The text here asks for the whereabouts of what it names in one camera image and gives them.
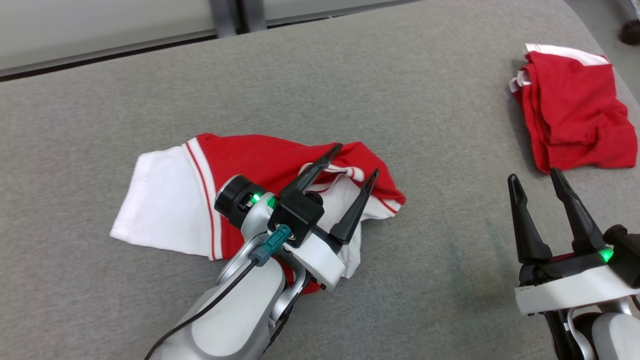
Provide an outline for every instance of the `white trim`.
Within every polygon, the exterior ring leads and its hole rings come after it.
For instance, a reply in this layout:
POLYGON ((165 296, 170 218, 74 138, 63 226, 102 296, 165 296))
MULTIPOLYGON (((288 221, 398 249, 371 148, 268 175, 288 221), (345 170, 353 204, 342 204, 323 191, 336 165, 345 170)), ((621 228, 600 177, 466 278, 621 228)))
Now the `white trim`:
POLYGON ((519 92, 521 89, 522 88, 518 84, 518 78, 513 78, 511 79, 511 81, 509 81, 509 90, 511 91, 512 94, 519 92))
POLYGON ((565 58, 578 60, 584 66, 608 65, 610 64, 603 56, 589 54, 581 50, 572 49, 570 47, 541 45, 541 44, 525 44, 525 54, 541 53, 549 55, 557 55, 565 58))
POLYGON ((189 148, 186 147, 186 144, 183 145, 185 151, 189 155, 188 158, 195 161, 196 164, 193 164, 193 170, 196 172, 196 176, 198 178, 198 182, 202 182, 204 180, 204 184, 202 184, 202 196, 205 199, 206 203, 209 204, 209 209, 211 210, 211 218, 213 219, 213 228, 211 229, 212 237, 213 237, 213 246, 210 258, 212 260, 222 259, 222 231, 221 231, 221 222, 220 214, 214 209, 214 203, 216 198, 216 184, 213 180, 213 172, 211 172, 211 168, 209 167, 209 162, 207 161, 207 157, 205 156, 202 148, 200 147, 200 143, 197 138, 192 138, 187 141, 189 144, 189 148), (191 149, 191 153, 193 153, 193 159, 189 154, 189 149, 191 149), (198 168, 202 173, 202 177, 200 177, 200 173, 198 173, 198 168))
POLYGON ((382 200, 388 207, 392 208, 393 210, 395 210, 396 212, 400 211, 400 207, 402 205, 400 205, 400 203, 398 201, 392 200, 392 199, 383 199, 382 200))
MULTIPOLYGON (((298 171, 298 175, 300 175, 303 171, 305 171, 306 168, 308 168, 312 163, 306 163, 304 165, 302 165, 302 167, 300 167, 300 171, 298 171)), ((334 164, 329 164, 329 166, 324 169, 323 171, 325 172, 329 172, 332 174, 336 174, 336 173, 340 173, 340 174, 345 174, 348 177, 354 179, 355 181, 358 182, 363 182, 365 180, 364 178, 364 171, 362 171, 361 168, 359 167, 339 167, 337 165, 334 164)))
POLYGON ((391 211, 391 209, 389 209, 389 206, 387 205, 386 202, 383 202, 383 200, 380 200, 379 198, 371 195, 371 197, 369 197, 369 201, 367 202, 367 207, 365 209, 365 212, 362 215, 362 220, 367 220, 370 218, 374 218, 374 219, 385 219, 385 218, 392 218, 396 215, 396 213, 394 213, 393 211, 391 211))
POLYGON ((518 71, 518 75, 516 77, 518 86, 521 88, 531 85, 531 78, 529 77, 529 73, 526 70, 518 71))

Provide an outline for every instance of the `teal connector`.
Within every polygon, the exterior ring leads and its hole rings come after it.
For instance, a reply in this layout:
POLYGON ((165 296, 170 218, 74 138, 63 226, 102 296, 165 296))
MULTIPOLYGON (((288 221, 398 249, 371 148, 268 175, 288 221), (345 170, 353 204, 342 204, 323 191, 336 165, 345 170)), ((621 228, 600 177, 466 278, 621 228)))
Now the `teal connector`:
POLYGON ((258 260, 256 264, 257 267, 260 267, 267 263, 267 260, 271 257, 271 255, 275 254, 276 251, 284 244, 285 241, 291 236, 291 229, 282 224, 278 226, 276 231, 274 231, 267 240, 264 240, 262 245, 256 248, 250 255, 249 259, 253 261, 254 259, 258 260))

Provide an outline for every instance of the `gray fabric surface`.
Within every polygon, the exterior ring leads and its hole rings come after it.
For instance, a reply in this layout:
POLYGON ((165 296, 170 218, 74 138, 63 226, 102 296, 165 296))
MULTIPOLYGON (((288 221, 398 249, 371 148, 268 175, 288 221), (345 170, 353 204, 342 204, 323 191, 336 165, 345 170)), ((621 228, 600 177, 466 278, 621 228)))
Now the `gray fabric surface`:
MULTIPOLYGON (((408 198, 264 359, 553 358, 513 295, 510 173, 571 240, 507 88, 524 42, 600 52, 561 0, 426 1, 0 84, 0 359, 140 359, 213 285, 224 261, 108 235, 136 157, 206 131, 361 140, 408 198)), ((640 230, 640 169, 566 175, 602 229, 640 230)))

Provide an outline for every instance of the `red and white shirt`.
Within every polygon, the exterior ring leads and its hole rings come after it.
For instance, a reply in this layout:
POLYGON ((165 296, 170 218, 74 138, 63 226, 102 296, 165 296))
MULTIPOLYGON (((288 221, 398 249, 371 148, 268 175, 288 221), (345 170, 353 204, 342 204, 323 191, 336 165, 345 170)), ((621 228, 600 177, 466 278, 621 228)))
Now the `red and white shirt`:
MULTIPOLYGON (((264 135, 206 133, 181 146, 142 154, 111 236, 135 245, 213 260, 230 259, 244 239, 214 210, 220 187, 232 176, 242 174, 278 194, 332 145, 306 146, 264 135)), ((375 168, 380 174, 361 221, 397 213, 405 197, 396 188, 386 164, 363 143, 355 142, 342 147, 310 189, 324 200, 325 213, 318 226, 327 231, 342 218, 375 168)), ((361 237, 359 226, 351 243, 339 254, 346 265, 346 277, 351 277, 360 264, 361 237)))
POLYGON ((526 44, 525 58, 509 87, 523 109, 541 171, 636 165, 636 132, 616 98, 613 66, 604 56, 526 44))

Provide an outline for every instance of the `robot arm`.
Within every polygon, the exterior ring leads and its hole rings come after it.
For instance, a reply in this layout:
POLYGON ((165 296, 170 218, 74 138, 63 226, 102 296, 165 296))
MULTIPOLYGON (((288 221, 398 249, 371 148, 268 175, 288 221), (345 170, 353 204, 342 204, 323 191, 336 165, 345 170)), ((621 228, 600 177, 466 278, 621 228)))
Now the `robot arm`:
POLYGON ((640 320, 631 315, 628 297, 640 309, 640 235, 621 225, 604 235, 563 173, 551 171, 556 195, 573 233, 573 252, 553 256, 527 211, 527 196, 515 174, 509 176, 511 214, 518 252, 520 286, 516 301, 523 314, 542 314, 560 360, 636 359, 640 320), (601 313, 574 316, 596 305, 601 313))
POLYGON ((337 254, 351 240, 379 174, 375 170, 365 180, 358 198, 328 233, 320 229, 323 200, 307 190, 341 147, 335 145, 280 195, 240 175, 222 186, 215 210, 240 230, 245 243, 220 273, 217 286, 158 340, 145 360, 258 359, 309 281, 324 290, 335 287, 345 269, 337 254), (283 265, 294 273, 292 286, 286 284, 283 265))

